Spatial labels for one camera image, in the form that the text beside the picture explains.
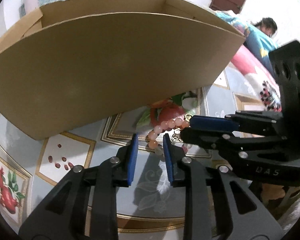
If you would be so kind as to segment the brown cardboard box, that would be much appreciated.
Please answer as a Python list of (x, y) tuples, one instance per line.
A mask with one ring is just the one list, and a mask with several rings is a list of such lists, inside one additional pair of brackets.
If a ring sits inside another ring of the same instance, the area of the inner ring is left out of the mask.
[(186, 0), (66, 0), (0, 38), (0, 113), (29, 137), (212, 84), (245, 41)]

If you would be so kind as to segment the fruit pattern tablecloth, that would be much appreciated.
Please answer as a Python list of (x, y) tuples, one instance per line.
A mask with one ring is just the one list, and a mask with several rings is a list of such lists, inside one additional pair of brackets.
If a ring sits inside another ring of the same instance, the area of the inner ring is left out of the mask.
[(100, 165), (139, 136), (134, 180), (117, 193), (121, 236), (139, 239), (179, 237), (183, 227), (183, 189), (170, 187), (163, 152), (148, 148), (148, 133), (160, 116), (177, 113), (223, 118), (264, 105), (232, 64), (208, 87), (174, 96), (154, 108), (140, 107), (44, 140), (33, 140), (0, 113), (0, 213), (14, 231), (75, 165)]

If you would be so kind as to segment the person lying in bed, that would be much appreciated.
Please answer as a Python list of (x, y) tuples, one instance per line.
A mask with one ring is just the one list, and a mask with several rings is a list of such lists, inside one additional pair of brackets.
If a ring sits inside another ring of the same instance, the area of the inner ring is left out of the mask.
[(270, 17), (262, 18), (259, 22), (253, 23), (253, 26), (268, 37), (272, 37), (277, 32), (277, 23)]

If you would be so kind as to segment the pink floral blanket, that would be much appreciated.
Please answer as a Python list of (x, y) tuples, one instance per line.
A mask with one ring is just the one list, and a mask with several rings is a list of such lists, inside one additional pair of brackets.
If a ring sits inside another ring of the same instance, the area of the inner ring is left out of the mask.
[(231, 63), (247, 79), (267, 111), (282, 111), (279, 85), (244, 45), (240, 46)]

